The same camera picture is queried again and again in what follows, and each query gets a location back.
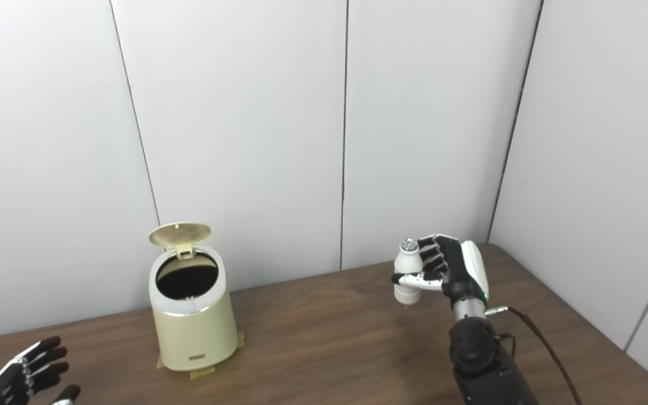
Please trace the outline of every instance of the trash can lid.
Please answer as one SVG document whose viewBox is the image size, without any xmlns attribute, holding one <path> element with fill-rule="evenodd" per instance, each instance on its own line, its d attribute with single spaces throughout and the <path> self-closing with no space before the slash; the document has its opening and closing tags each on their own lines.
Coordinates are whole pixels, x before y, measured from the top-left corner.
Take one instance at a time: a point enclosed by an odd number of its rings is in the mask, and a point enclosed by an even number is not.
<svg viewBox="0 0 648 405">
<path fill-rule="evenodd" d="M 194 255 L 191 245 L 205 240 L 211 234 L 212 229 L 203 223 L 173 222 L 153 230 L 149 241 L 164 248 L 177 248 L 180 260 L 190 259 Z"/>
</svg>

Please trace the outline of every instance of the robotic hand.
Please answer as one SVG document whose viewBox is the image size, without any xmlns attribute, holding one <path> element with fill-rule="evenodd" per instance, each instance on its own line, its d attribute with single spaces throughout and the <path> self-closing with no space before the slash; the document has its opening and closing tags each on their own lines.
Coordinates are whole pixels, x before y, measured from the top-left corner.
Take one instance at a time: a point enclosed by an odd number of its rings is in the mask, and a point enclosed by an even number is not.
<svg viewBox="0 0 648 405">
<path fill-rule="evenodd" d="M 66 356 L 60 346 L 59 336 L 44 339 L 17 354 L 0 370 L 0 405 L 26 405 L 33 395 L 54 387 L 61 381 L 69 363 L 51 362 Z M 72 405 L 81 389 L 77 385 L 66 387 L 52 405 Z"/>
<path fill-rule="evenodd" d="M 449 358 L 467 405 L 537 405 L 514 359 L 502 348 L 487 315 L 489 283 L 481 253 L 471 241 L 434 234 L 404 241 L 394 260 L 394 296 L 410 305 L 421 290 L 449 298 L 456 323 L 449 329 Z"/>
</svg>

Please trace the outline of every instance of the small white bottle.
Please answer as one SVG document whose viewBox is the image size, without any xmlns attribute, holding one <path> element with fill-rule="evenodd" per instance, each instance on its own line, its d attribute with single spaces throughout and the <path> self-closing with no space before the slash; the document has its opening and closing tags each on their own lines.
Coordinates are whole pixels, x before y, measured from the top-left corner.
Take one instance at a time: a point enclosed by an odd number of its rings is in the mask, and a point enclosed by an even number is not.
<svg viewBox="0 0 648 405">
<path fill-rule="evenodd" d="M 394 259 L 394 273 L 419 273 L 424 263 L 419 257 L 419 245 L 414 239 L 407 239 L 399 246 L 399 254 Z M 421 290 L 416 287 L 394 285 L 394 297 L 404 305 L 414 305 L 421 298 Z"/>
</svg>

